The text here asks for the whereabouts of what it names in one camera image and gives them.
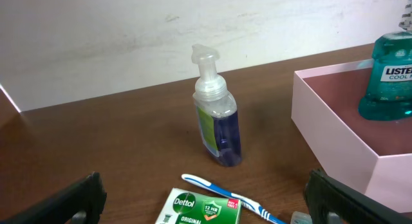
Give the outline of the blue white toothbrush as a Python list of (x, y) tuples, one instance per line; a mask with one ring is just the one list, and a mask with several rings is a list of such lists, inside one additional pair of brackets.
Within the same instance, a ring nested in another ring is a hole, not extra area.
[[(242, 195), (239, 195), (233, 192), (229, 192), (203, 178), (200, 178), (192, 174), (182, 174), (181, 177), (183, 180), (193, 185), (207, 189), (216, 194), (222, 195), (227, 198), (238, 199), (241, 202), (243, 207), (261, 216), (266, 221), (269, 221), (275, 224), (285, 224), (284, 221), (281, 221), (279, 218), (273, 216), (269, 211), (264, 209), (258, 202), (254, 200), (251, 200), (247, 197), (244, 197)], [(291, 224), (312, 224), (313, 222), (309, 214), (295, 211), (292, 214), (290, 223)]]

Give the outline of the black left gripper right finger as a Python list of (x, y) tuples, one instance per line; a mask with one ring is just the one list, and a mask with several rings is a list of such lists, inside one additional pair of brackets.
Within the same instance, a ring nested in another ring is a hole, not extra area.
[(304, 200), (314, 224), (411, 224), (411, 219), (329, 177), (310, 172)]

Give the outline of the teal mouthwash bottle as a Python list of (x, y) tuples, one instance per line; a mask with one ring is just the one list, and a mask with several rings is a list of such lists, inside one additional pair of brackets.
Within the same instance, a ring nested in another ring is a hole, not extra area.
[(398, 26), (375, 41), (373, 68), (358, 111), (367, 120), (390, 121), (411, 116), (411, 0)]

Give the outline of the pink cardboard box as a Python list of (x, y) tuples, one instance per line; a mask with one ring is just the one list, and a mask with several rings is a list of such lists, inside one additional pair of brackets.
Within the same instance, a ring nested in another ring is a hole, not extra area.
[(397, 211), (411, 212), (411, 118), (358, 112), (372, 60), (295, 71), (292, 120), (328, 176)]

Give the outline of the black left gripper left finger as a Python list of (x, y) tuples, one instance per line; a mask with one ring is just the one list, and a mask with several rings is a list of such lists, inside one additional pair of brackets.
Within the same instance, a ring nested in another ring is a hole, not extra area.
[(97, 224), (104, 210), (107, 192), (98, 172), (1, 221), (7, 223)]

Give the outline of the green Dettol soap box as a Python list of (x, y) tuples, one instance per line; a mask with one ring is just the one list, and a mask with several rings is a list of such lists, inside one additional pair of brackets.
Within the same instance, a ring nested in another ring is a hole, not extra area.
[(238, 224), (241, 202), (172, 188), (156, 224)]

